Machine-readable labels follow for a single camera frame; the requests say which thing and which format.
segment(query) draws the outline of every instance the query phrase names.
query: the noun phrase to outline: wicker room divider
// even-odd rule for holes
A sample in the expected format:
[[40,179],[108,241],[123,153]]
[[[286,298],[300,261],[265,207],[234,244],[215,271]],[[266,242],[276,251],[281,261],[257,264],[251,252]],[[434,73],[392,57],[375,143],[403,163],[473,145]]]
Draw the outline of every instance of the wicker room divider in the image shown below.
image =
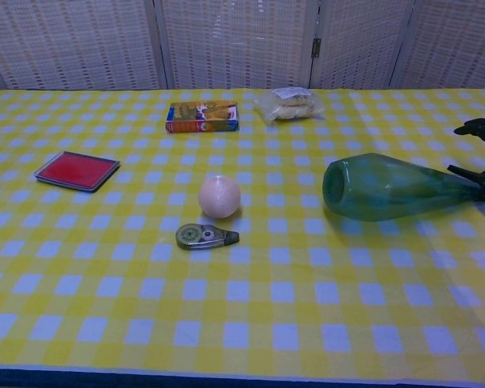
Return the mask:
[[0,88],[485,87],[485,0],[0,0]]

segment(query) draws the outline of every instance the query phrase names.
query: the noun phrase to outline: screen hinge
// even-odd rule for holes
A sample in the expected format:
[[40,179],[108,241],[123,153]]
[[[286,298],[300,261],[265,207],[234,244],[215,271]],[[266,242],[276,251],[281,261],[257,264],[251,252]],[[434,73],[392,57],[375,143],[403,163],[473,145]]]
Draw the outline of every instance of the screen hinge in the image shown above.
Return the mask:
[[311,58],[318,58],[320,56],[320,46],[322,45],[322,40],[320,38],[313,39],[313,49],[310,52]]

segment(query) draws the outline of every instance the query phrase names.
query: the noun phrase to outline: red ink pad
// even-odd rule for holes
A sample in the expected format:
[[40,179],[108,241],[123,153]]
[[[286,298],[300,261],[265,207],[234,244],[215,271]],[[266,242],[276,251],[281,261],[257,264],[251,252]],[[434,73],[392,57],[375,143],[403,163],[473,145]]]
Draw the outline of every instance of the red ink pad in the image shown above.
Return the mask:
[[84,192],[96,192],[120,167],[120,162],[64,151],[34,176],[41,182]]

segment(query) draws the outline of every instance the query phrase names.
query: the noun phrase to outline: yellow checkered tablecloth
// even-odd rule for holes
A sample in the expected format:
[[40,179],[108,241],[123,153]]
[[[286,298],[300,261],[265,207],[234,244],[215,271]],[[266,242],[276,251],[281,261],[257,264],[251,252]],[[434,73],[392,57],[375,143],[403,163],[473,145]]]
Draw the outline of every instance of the yellow checkered tablecloth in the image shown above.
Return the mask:
[[[329,162],[369,151],[485,169],[459,137],[485,90],[318,91],[266,127],[252,90],[0,91],[0,366],[485,383],[485,205],[365,223],[324,211]],[[236,133],[165,133],[171,101],[236,99]],[[121,161],[94,194],[33,179]],[[208,174],[242,191],[236,246],[187,252]]]

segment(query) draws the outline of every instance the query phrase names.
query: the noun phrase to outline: bag of bread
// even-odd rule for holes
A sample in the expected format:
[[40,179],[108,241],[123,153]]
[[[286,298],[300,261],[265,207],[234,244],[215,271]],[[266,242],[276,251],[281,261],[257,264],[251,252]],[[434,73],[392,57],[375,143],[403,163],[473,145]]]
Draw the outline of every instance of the bag of bread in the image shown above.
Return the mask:
[[265,91],[257,97],[255,105],[267,123],[313,117],[323,112],[321,99],[303,87]]

